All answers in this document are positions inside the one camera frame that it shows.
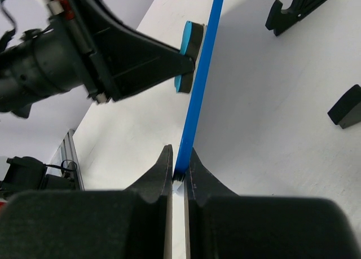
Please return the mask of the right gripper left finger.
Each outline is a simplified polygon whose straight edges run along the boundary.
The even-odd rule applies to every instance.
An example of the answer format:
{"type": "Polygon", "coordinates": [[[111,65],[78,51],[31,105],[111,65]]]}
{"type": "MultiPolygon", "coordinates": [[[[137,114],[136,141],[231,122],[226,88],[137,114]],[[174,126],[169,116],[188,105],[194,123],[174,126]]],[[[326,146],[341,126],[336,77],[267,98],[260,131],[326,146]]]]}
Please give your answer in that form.
{"type": "Polygon", "coordinates": [[[124,190],[27,191],[1,210],[2,258],[171,258],[173,149],[124,190]]]}

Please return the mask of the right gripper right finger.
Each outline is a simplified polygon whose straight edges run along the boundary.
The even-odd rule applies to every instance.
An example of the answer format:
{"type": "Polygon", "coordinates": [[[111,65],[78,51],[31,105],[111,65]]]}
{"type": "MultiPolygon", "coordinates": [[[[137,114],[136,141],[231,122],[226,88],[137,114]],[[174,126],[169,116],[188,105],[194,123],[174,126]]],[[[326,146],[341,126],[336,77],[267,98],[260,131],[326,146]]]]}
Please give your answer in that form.
{"type": "Polygon", "coordinates": [[[359,258],[342,209],[311,197],[241,196],[193,152],[184,179],[187,258],[359,258]]]}

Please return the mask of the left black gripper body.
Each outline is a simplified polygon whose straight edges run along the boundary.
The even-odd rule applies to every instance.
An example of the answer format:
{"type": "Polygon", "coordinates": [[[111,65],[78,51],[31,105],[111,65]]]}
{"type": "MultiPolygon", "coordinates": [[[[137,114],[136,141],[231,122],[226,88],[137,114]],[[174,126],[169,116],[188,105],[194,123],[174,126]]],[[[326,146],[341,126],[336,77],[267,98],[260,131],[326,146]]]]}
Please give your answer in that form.
{"type": "Polygon", "coordinates": [[[99,50],[91,39],[74,0],[49,0],[49,22],[71,62],[77,78],[93,101],[108,103],[111,99],[110,72],[106,70],[99,50]]]}

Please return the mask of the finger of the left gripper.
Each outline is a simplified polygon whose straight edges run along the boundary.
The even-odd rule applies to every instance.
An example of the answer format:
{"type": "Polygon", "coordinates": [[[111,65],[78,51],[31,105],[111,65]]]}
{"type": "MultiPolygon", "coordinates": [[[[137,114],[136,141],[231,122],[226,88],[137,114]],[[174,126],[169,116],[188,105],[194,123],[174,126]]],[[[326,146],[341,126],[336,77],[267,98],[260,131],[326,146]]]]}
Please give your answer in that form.
{"type": "Polygon", "coordinates": [[[195,69],[195,61],[174,47],[125,25],[102,0],[67,0],[74,13],[74,39],[91,81],[90,96],[129,98],[195,69]]]}

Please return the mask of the blue heart-shaped eraser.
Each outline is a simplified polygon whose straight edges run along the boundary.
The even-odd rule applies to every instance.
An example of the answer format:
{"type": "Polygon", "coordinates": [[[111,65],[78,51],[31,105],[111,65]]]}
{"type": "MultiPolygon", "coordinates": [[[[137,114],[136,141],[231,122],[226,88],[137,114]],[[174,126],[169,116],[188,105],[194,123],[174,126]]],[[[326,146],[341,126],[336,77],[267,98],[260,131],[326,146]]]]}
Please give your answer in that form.
{"type": "Polygon", "coordinates": [[[174,86],[177,93],[189,94],[192,91],[206,30],[207,25],[198,24],[193,21],[187,21],[184,26],[180,54],[191,60],[193,71],[174,78],[174,86]]]}

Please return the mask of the blue-framed whiteboard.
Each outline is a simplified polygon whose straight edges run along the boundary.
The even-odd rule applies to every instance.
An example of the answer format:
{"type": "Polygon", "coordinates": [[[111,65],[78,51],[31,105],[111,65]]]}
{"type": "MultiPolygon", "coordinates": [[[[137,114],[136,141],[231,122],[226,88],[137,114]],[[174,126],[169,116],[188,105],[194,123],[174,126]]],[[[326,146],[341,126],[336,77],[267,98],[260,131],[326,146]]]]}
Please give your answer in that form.
{"type": "Polygon", "coordinates": [[[328,116],[360,85],[360,0],[327,0],[279,36],[274,1],[214,0],[176,171],[195,152],[238,195],[331,200],[360,248],[360,123],[328,116]]]}

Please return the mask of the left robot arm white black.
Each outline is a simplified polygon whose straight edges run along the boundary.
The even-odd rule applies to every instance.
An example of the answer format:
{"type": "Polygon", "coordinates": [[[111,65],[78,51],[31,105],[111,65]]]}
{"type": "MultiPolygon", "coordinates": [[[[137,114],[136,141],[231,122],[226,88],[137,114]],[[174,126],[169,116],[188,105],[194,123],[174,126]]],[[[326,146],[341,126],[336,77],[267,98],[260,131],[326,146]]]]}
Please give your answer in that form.
{"type": "Polygon", "coordinates": [[[189,24],[185,50],[125,25],[103,0],[50,0],[46,29],[1,38],[1,112],[28,118],[34,103],[83,86],[97,103],[137,95],[170,78],[192,86],[203,27],[189,24]]]}

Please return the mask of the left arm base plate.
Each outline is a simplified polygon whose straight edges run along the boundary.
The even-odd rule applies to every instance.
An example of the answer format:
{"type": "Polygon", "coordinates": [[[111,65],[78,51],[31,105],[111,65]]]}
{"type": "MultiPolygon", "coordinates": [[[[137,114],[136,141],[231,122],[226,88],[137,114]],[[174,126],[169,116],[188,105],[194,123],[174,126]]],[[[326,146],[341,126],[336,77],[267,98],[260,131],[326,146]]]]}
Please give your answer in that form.
{"type": "Polygon", "coordinates": [[[9,169],[1,181],[1,191],[76,190],[74,181],[60,165],[44,164],[33,157],[13,157],[6,160],[9,169]]]}

